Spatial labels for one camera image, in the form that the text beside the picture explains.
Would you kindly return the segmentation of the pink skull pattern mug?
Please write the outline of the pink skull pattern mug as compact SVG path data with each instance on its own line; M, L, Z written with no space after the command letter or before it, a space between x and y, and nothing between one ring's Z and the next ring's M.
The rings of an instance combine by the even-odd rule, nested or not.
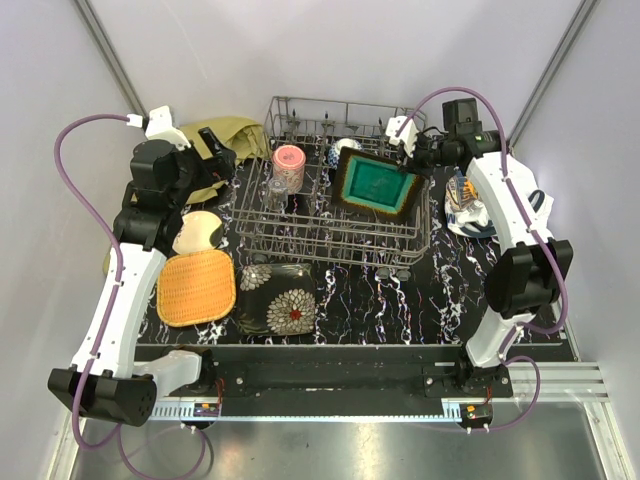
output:
M289 195L298 193L304 182L306 154L295 145L282 145L272 155L273 176L282 180Z

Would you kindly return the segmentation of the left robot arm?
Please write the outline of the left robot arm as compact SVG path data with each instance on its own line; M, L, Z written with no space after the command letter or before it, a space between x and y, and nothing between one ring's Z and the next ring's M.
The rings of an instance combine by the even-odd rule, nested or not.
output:
M210 128L198 134L212 154L208 159L191 143L165 139L149 139L133 150L132 178L106 230L111 270L93 320L70 366L53 369L47 383L74 421L139 427L158 399L181 388L203 396L215 386L211 355L201 347L175 347L134 364L140 325L182 228L182 209L193 192L234 174L235 153Z

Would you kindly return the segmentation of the clear drinking glass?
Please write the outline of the clear drinking glass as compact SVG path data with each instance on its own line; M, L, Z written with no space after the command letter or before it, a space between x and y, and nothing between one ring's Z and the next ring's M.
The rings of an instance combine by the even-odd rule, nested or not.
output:
M270 211L282 211L288 205L288 187L279 178L272 178L266 185L265 207Z

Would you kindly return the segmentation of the teal square ceramic dish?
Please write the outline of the teal square ceramic dish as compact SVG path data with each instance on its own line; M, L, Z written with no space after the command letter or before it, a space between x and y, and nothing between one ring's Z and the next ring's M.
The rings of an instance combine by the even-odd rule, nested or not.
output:
M332 182L331 204L342 210L402 224L425 179L399 169L394 159L343 147Z

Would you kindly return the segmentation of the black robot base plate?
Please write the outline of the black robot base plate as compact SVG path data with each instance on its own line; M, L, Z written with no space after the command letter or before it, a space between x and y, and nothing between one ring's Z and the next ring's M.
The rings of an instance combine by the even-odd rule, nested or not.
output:
M441 417L445 399L513 394L503 366L477 373L460 346L214 347L205 377L178 398L221 393L225 418Z

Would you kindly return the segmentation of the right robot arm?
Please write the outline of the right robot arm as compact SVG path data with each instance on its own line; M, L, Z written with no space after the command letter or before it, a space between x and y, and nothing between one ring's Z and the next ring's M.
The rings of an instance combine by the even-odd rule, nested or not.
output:
M531 170L508 153L500 119L484 130L477 106L495 110L479 93L465 88L463 98L444 103L442 137L428 141L413 115L389 120L386 135L399 150L399 166L428 174L456 166L472 183L495 229L501 254L485 278L488 308L466 342L468 361L454 371L454 384L476 396L490 383L487 369L505 363L520 331L550 335L564 327L569 300L565 279L573 259L567 240L556 240L533 208L530 195L538 186Z

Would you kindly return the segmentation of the red patterned bowl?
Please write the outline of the red patterned bowl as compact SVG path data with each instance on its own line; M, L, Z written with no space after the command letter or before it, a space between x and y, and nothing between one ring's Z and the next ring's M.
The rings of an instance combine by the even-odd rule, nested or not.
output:
M362 150L362 145L359 141L352 138L342 138L333 142L329 148L329 153L327 156L327 162L330 168L338 168L341 150L343 148Z

